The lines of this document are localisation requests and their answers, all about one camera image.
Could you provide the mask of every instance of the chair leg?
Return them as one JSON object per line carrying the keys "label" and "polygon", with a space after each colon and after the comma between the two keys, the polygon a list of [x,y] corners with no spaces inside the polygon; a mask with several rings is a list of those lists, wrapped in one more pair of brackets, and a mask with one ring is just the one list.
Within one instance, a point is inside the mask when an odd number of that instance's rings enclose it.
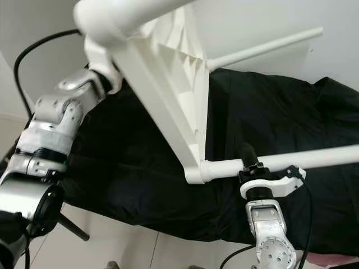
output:
{"label": "chair leg", "polygon": [[83,241],[88,241],[90,239],[90,236],[87,233],[82,231],[78,226],[76,226],[76,224],[74,224],[71,220],[69,220],[67,217],[65,217],[61,213],[60,213],[60,217],[58,219],[58,223],[60,223],[62,226],[64,226],[70,232],[76,234]]}

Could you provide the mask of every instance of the black stand leg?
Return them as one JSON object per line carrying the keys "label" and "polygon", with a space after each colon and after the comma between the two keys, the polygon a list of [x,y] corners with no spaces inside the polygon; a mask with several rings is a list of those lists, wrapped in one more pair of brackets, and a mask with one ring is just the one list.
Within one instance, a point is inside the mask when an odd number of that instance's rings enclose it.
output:
{"label": "black stand leg", "polygon": [[69,220],[61,213],[60,213],[60,217],[58,218],[58,223],[60,223],[62,226],[64,226],[72,233],[76,234],[83,241],[87,241],[90,239],[90,236],[87,233],[82,231],[79,227],[76,226],[76,224],[74,224],[71,220]]}

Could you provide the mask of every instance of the pink cloth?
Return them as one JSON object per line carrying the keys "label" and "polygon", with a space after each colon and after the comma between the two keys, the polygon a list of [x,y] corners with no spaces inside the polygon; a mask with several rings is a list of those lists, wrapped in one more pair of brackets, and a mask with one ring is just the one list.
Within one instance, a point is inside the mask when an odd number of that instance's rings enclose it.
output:
{"label": "pink cloth", "polygon": [[308,262],[321,267],[326,267],[328,265],[342,265],[348,263],[352,259],[355,259],[355,257],[336,254],[323,255],[316,253],[308,253],[307,256]]}

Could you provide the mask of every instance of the floor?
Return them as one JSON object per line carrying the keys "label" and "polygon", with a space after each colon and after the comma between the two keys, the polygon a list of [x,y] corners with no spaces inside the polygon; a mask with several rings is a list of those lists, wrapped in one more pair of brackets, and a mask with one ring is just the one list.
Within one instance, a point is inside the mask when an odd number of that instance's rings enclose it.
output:
{"label": "floor", "polygon": [[[243,244],[194,242],[131,226],[89,211],[65,205],[63,214],[90,234],[83,242],[60,224],[30,245],[31,269],[102,269],[110,260],[121,269],[186,269],[190,265],[219,268],[227,255]],[[254,249],[231,259],[226,269],[250,269],[256,264]],[[24,267],[24,259],[16,269]],[[305,269],[319,269],[307,265]]]}

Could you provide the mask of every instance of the black cloth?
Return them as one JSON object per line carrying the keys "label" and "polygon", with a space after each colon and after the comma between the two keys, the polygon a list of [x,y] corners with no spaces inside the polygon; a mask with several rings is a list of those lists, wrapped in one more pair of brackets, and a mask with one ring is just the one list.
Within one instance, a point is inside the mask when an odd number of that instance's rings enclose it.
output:
{"label": "black cloth", "polygon": [[[206,158],[240,158],[359,143],[359,94],[329,78],[315,84],[219,70],[210,76]],[[309,169],[314,195],[311,251],[359,255],[359,166]],[[66,201],[180,238],[253,243],[238,179],[186,183],[175,154],[129,85],[86,117],[62,182]],[[305,246],[305,188],[278,199],[293,245]]]}

